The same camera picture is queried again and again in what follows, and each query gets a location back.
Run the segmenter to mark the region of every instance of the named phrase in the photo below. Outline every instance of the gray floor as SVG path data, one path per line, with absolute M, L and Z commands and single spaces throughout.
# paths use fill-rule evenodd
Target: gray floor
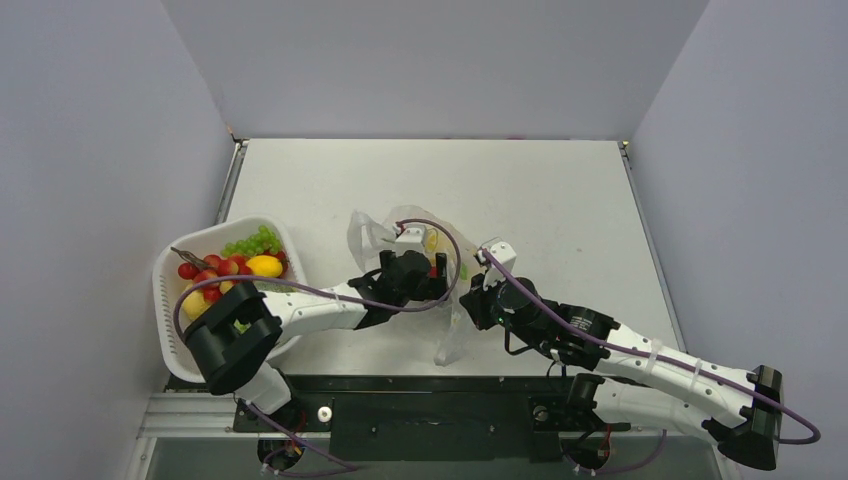
M 656 446 L 650 437 L 613 437 L 613 458 L 610 466 L 627 465 L 645 458 Z M 210 480 L 238 479 L 268 480 L 259 475 L 256 440 L 236 439 L 161 439 L 151 463 L 147 480 Z M 475 480 L 562 479 L 572 478 L 566 463 L 531 464 L 526 459 L 504 459 L 491 462 L 380 462 L 361 463 L 360 471 L 338 476 L 340 480 L 395 479 L 416 480 L 433 478 Z M 323 458 L 310 455 L 293 469 L 309 472 L 331 467 Z M 588 474 L 577 478 L 591 478 Z M 691 480 L 721 478 L 712 450 L 700 440 L 670 437 L 663 453 L 652 464 L 628 474 L 611 478 Z

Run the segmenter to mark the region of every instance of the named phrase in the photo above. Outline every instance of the plastic bag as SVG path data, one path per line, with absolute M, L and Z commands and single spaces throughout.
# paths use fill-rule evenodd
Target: plastic bag
M 459 297 L 468 293 L 471 288 L 471 277 L 482 272 L 482 268 L 474 260 L 477 246 L 468 241 L 453 225 L 414 205 L 395 207 L 383 223 L 377 223 L 368 214 L 354 210 L 350 216 L 350 225 L 347 229 L 347 244 L 353 255 L 356 265 L 362 272 L 379 268 L 379 254 L 383 250 L 392 250 L 395 233 L 392 226 L 399 220 L 407 218 L 426 218 L 433 220 L 453 235 L 460 248 L 461 265 L 459 265 L 459 280 L 451 292 L 450 298 L 444 303 L 445 315 L 450 315 L 450 326 L 448 333 L 439 342 L 433 362 L 439 366 L 449 365 L 465 354 L 465 345 L 468 338 L 475 331 L 474 323 L 468 312 L 459 304 Z M 453 278 L 456 272 L 456 254 L 453 245 L 447 237 L 435 227 L 422 225 L 427 228 L 425 237 L 425 254 L 430 257 L 431 264 L 435 265 L 437 253 L 444 253 L 448 257 L 448 280 Z

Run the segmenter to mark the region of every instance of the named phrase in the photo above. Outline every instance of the white table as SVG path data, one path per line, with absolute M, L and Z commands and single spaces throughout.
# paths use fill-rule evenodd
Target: white table
M 510 242 L 514 273 L 544 298 L 678 345 L 615 142 L 252 139 L 228 218 L 281 219 L 309 283 L 326 287 L 362 274 L 345 240 L 353 209 L 382 221 L 403 204 L 472 242 Z M 507 355 L 496 327 L 476 333 L 464 358 L 437 367 L 447 326 L 446 315 L 400 314 L 366 330 L 302 338 L 276 364 L 293 374 L 487 376 L 544 375 L 549 365 L 534 352 Z

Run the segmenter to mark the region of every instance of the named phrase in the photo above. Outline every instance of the gray wall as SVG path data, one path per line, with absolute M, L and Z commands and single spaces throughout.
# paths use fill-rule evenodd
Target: gray wall
M 687 346 L 780 369 L 823 431 L 746 478 L 848 477 L 846 18 L 840 0 L 713 0 L 633 138 Z
M 707 0 L 163 0 L 242 137 L 629 138 Z
M 151 265 L 232 142 L 157 0 L 0 5 L 0 477 L 122 476 L 162 387 Z

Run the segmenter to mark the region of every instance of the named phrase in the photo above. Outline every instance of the basket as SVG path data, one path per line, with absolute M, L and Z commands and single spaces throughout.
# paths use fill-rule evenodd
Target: basket
M 187 280 L 177 275 L 177 267 L 183 263 L 183 260 L 171 251 L 171 247 L 188 250 L 202 258 L 204 255 L 217 254 L 228 242 L 236 242 L 256 233 L 260 225 L 267 225 L 283 244 L 289 260 L 285 279 L 306 284 L 303 267 L 300 265 L 297 251 L 285 225 L 267 215 L 250 215 L 180 237 L 165 248 L 156 259 L 153 267 L 153 303 L 156 306 L 159 345 L 162 347 L 162 357 L 165 359 L 168 370 L 186 382 L 205 383 L 205 380 L 188 348 L 177 338 L 174 331 L 174 302 L 185 289 Z M 185 315 L 180 315 L 180 321 L 183 329 L 188 327 L 189 321 Z M 298 339 L 299 337 L 293 337 L 278 343 L 268 354 L 268 359 L 287 351 L 297 343 Z

